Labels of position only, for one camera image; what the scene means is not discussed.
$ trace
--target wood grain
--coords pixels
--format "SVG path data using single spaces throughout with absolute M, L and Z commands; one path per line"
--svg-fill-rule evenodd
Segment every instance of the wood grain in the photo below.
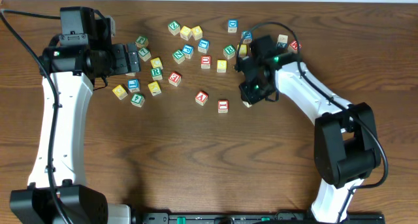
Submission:
M 418 218 L 418 5 L 352 3 L 202 3 L 151 1 L 5 1 L 4 7 L 58 15 L 60 7 L 99 9 L 116 21 L 114 43 L 139 35 L 150 41 L 152 57 L 161 57 L 163 94 L 152 97 L 150 62 L 142 62 L 143 108 L 119 101 L 111 89 L 128 76 L 109 79 L 95 92 L 86 122 L 85 165 L 89 187 L 108 202 L 141 210 L 172 212 L 275 212 L 307 209 L 320 177 L 313 160 L 314 128 L 286 96 L 279 103 L 246 108 L 238 85 L 243 81 L 228 61 L 227 73 L 200 68 L 201 54 L 181 65 L 171 54 L 189 42 L 173 37 L 167 24 L 200 25 L 211 42 L 213 60 L 236 45 L 241 31 L 263 21 L 294 29 L 310 70 L 352 103 L 374 110 L 378 135 L 390 162 L 387 182 L 358 191 L 352 212 L 383 212 L 387 223 L 416 223 Z M 37 54 L 60 32 L 58 21 L 8 16 Z M 237 18 L 237 34 L 227 20 Z M 266 27 L 255 36 L 284 32 Z M 8 207 L 10 191 L 24 189 L 37 153 L 42 121 L 39 71 L 29 54 L 0 25 L 0 217 L 17 223 Z M 171 71 L 182 83 L 168 83 Z M 194 102 L 209 94 L 204 107 Z M 218 99 L 228 99 L 228 114 L 218 114 Z M 378 168 L 366 182 L 377 181 Z

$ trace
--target yellow block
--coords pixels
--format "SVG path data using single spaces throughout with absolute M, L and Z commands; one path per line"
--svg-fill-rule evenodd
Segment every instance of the yellow block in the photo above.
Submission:
M 227 61 L 218 60 L 216 71 L 217 72 L 227 72 Z
M 158 95 L 158 94 L 161 93 L 161 89 L 159 88 L 159 85 L 158 85 L 157 81 L 152 82 L 151 84 L 148 84 L 148 87 L 149 87 L 149 89 L 151 91 L 151 94 L 153 96 Z
M 112 91 L 119 98 L 119 100 L 122 100 L 123 98 L 128 96 L 128 93 L 121 85 L 116 86 L 116 88 L 114 88 Z
M 202 28 L 200 26 L 193 27 L 191 29 L 191 32 L 192 32 L 193 37 L 195 38 L 195 40 L 201 39 L 203 37 L 203 31 L 202 31 Z
M 161 68 L 161 70 L 163 69 L 163 63 L 161 62 L 159 57 L 152 59 L 151 60 L 151 65 L 152 65 L 152 68 L 158 68 L 159 67 L 159 68 Z
M 247 56 L 247 44 L 241 44 L 240 48 L 240 57 Z
M 191 29 L 187 26 L 183 26 L 183 28 L 180 30 L 180 36 L 185 40 L 189 40 L 191 37 Z

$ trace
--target black mount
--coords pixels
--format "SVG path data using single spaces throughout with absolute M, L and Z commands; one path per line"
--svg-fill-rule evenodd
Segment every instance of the black mount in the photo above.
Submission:
M 366 103 L 351 105 L 349 111 L 377 135 L 372 109 Z M 353 137 L 343 140 L 341 129 L 353 133 Z M 315 120 L 314 155 L 319 174 L 336 188 L 357 178 L 368 178 L 380 165 L 373 138 L 347 112 L 326 113 Z

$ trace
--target letter on block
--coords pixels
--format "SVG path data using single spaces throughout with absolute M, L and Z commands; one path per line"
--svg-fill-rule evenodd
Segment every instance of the letter on block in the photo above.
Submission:
M 128 89 L 131 93 L 139 91 L 139 80 L 128 80 Z
M 201 39 L 201 41 L 199 41 L 199 45 L 197 46 L 197 50 L 199 52 L 206 54 L 208 52 L 208 49 L 209 49 L 209 41 Z
M 152 68 L 151 69 L 151 76 L 153 80 L 162 80 L 163 79 L 163 73 L 161 72 L 161 68 Z
M 298 44 L 296 43 L 296 41 L 293 41 L 292 43 L 289 44 L 289 47 L 287 47 L 287 51 L 294 52 L 294 53 L 298 52 Z
M 159 85 L 158 85 L 157 81 L 152 82 L 151 84 L 148 84 L 148 87 L 149 87 L 149 89 L 151 91 L 151 94 L 153 96 L 159 95 L 161 93 L 161 89 L 159 88 Z
M 122 100 L 128 96 L 128 93 L 121 85 L 116 86 L 116 88 L 114 88 L 112 91 L 119 98 L 119 100 Z
M 135 41 L 135 44 L 138 48 L 146 48 L 148 46 L 148 38 L 139 36 L 137 41 Z
M 236 33 L 238 30 L 238 20 L 228 20 L 228 33 Z
M 191 56 L 193 55 L 193 46 L 190 46 L 190 45 L 186 44 L 183 47 L 182 52 L 183 52 L 185 58 L 191 59 Z
M 152 65 L 152 68 L 158 68 L 159 67 L 159 68 L 161 68 L 161 70 L 163 69 L 163 64 L 162 64 L 159 57 L 152 59 L 151 60 L 151 65 Z
M 180 24 L 176 21 L 172 21 L 169 24 L 169 31 L 172 33 L 172 35 L 177 35 L 180 32 Z
M 184 61 L 185 57 L 184 54 L 182 53 L 182 51 L 177 50 L 172 54 L 172 57 L 174 58 L 174 60 L 177 62 L 177 64 L 180 64 Z
M 191 37 L 191 29 L 187 26 L 183 26 L 183 28 L 180 30 L 180 37 L 185 40 L 189 40 Z
M 204 92 L 200 91 L 196 96 L 196 103 L 199 103 L 200 105 L 204 105 L 208 100 L 208 95 Z
M 139 51 L 139 57 L 143 60 L 143 61 L 147 61 L 149 60 L 149 58 L 151 58 L 151 53 L 148 49 L 146 48 L 141 48 Z
M 240 47 L 240 57 L 245 57 L 245 56 L 247 56 L 247 44 L 241 44 L 241 47 Z
M 217 61 L 217 72 L 227 72 L 227 61 L 218 60 Z
M 227 58 L 230 59 L 232 57 L 235 56 L 235 48 L 232 45 L 228 45 L 223 49 L 223 55 Z
M 217 112 L 218 113 L 228 113 L 228 100 L 222 100 L 217 102 Z
M 180 84 L 181 81 L 182 81 L 182 76 L 180 74 L 178 74 L 177 72 L 171 73 L 171 75 L 169 77 L 169 83 L 170 84 L 177 87 Z
M 195 38 L 195 40 L 199 40 L 203 37 L 203 31 L 200 26 L 191 28 L 191 33 L 193 35 L 193 38 Z
M 202 56 L 201 67 L 202 69 L 210 69 L 210 56 Z
M 142 107 L 142 105 L 145 102 L 145 98 L 144 96 L 142 96 L 141 94 L 134 94 L 132 99 L 131 99 L 131 103 L 134 106 L 138 106 L 138 107 Z

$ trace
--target wooden block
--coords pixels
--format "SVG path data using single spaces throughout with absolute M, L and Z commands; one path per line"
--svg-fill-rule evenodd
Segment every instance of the wooden block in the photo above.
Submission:
M 210 69 L 210 56 L 202 56 L 201 67 L 202 69 Z
M 139 36 L 135 44 L 138 48 L 146 48 L 148 46 L 148 38 L 145 36 Z
M 163 73 L 161 72 L 161 68 L 152 68 L 151 69 L 151 76 L 153 80 L 162 80 L 163 79 Z
M 236 33 L 238 30 L 238 20 L 230 19 L 228 20 L 228 33 Z
M 184 61 L 185 57 L 184 54 L 182 53 L 182 51 L 177 50 L 172 54 L 172 57 L 174 58 L 174 60 L 177 62 L 177 64 L 180 64 Z
M 195 40 L 201 39 L 203 37 L 203 31 L 200 26 L 191 28 L 191 34 Z
M 218 60 L 217 61 L 217 68 L 216 71 L 221 72 L 227 72 L 227 61 L 225 60 Z
M 235 56 L 235 48 L 234 46 L 232 46 L 231 44 L 224 47 L 223 49 L 223 55 L 227 58 L 227 59 L 231 59 L 232 57 Z
M 183 26 L 183 28 L 180 30 L 180 37 L 185 40 L 189 40 L 191 37 L 191 29 L 187 26 Z
M 229 109 L 228 100 L 220 100 L 217 102 L 218 113 L 228 113 L 228 109 Z
M 289 47 L 287 47 L 287 51 L 294 52 L 294 53 L 298 52 L 298 44 L 296 43 L 296 41 L 293 41 L 292 43 L 289 44 Z
M 244 40 L 242 41 L 243 44 L 249 44 L 253 41 L 253 35 L 249 31 L 243 31 L 241 33 L 241 39 L 244 37 Z
M 138 106 L 138 107 L 142 107 L 144 102 L 145 102 L 144 96 L 142 96 L 141 94 L 138 94 L 138 93 L 134 94 L 132 99 L 131 99 L 132 105 Z
M 148 49 L 146 48 L 141 48 L 138 51 L 139 57 L 143 60 L 143 61 L 147 61 L 149 60 L 149 58 L 151 58 L 151 53 Z
M 196 103 L 199 103 L 203 106 L 207 101 L 208 101 L 208 95 L 200 91 L 196 96 Z
M 277 38 L 277 48 L 286 48 L 287 38 L 287 35 L 279 35 Z
M 161 70 L 163 69 L 163 63 L 161 62 L 160 58 L 154 58 L 151 60 L 151 66 L 152 68 L 161 68 Z
M 128 96 L 128 93 L 121 85 L 116 86 L 116 88 L 114 88 L 112 91 L 119 98 L 119 100 L 122 100 Z
M 183 52 L 185 58 L 191 59 L 191 56 L 193 55 L 193 46 L 190 46 L 190 45 L 186 44 L 183 47 L 182 52 Z
M 161 89 L 159 88 L 159 85 L 158 85 L 157 81 L 152 82 L 151 84 L 148 84 L 148 87 L 149 87 L 149 89 L 151 91 L 151 94 L 153 96 L 159 95 L 161 93 Z
M 176 21 L 172 21 L 169 24 L 169 31 L 172 33 L 172 35 L 177 35 L 180 32 L 180 24 Z
M 201 39 L 201 41 L 199 41 L 199 45 L 197 46 L 197 50 L 199 52 L 206 54 L 208 52 L 208 49 L 209 49 L 209 41 Z
M 139 91 L 139 80 L 137 80 L 137 79 L 128 80 L 128 90 L 131 93 L 138 92 Z
M 245 57 L 245 56 L 247 56 L 247 44 L 241 44 L 240 57 Z
M 177 72 L 173 72 L 170 74 L 170 77 L 169 77 L 170 84 L 177 87 L 181 81 L 182 81 L 182 76 L 178 74 Z

